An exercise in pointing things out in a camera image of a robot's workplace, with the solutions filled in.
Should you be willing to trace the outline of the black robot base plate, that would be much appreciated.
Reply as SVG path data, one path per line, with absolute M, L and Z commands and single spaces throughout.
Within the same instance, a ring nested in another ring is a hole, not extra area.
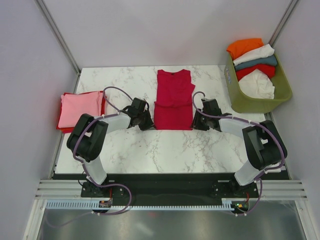
M 54 180 L 83 180 L 82 197 L 110 197 L 120 205 L 218 204 L 222 199 L 253 200 L 258 185 L 234 189 L 233 173 L 110 173 L 98 188 L 84 174 L 54 174 Z

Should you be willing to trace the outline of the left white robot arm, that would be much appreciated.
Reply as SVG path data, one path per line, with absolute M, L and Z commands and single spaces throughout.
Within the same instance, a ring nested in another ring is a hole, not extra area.
M 106 196 L 110 191 L 110 185 L 105 181 L 107 173 L 100 159 L 106 135 L 135 126 L 141 131 L 154 128 L 149 103 L 136 97 L 131 105 L 115 114 L 82 114 L 68 137 L 67 148 L 71 150 L 73 158 L 81 163 L 86 178 L 93 183 L 92 191 L 99 197 Z

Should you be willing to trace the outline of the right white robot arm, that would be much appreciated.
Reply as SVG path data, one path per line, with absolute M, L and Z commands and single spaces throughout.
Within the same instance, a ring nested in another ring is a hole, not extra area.
M 269 170 L 281 168 L 288 156 L 287 148 L 271 120 L 259 123 L 222 113 L 216 99 L 203 98 L 203 108 L 197 108 L 191 127 L 195 130 L 232 134 L 244 141 L 247 161 L 229 181 L 229 191 L 235 197 L 247 191 L 247 185 L 257 181 Z

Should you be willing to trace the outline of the crimson red t shirt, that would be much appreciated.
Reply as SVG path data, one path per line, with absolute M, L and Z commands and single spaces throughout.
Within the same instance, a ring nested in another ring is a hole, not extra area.
M 157 130 L 189 131 L 193 121 L 191 72 L 157 71 L 154 124 Z

